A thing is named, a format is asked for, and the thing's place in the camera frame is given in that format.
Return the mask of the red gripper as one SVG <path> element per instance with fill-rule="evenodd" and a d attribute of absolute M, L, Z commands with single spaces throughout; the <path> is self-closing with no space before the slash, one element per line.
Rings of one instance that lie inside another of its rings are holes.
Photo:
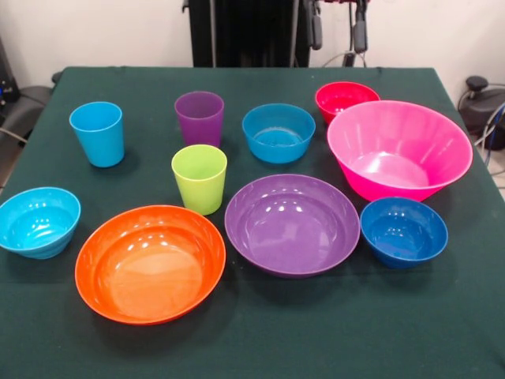
<path fill-rule="evenodd" d="M 353 48 L 356 53 L 365 53 L 368 50 L 368 33 L 366 24 L 366 11 L 370 0 L 323 0 L 328 3 L 356 3 L 355 23 L 353 27 Z M 311 48 L 318 51 L 323 44 L 321 8 L 318 1 L 311 1 Z"/>

